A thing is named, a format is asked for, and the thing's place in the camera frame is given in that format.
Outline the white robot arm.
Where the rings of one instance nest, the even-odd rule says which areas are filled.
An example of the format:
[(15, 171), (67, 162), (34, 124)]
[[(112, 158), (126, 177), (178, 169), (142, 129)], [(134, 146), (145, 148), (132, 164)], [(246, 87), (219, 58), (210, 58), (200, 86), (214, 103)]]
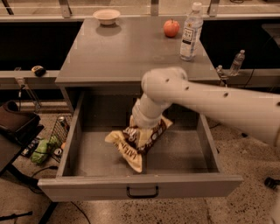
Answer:
[(189, 81), (184, 69), (152, 69), (141, 82), (143, 95), (132, 115), (142, 129), (156, 126), (173, 103), (236, 127), (252, 137), (280, 145), (280, 95)]

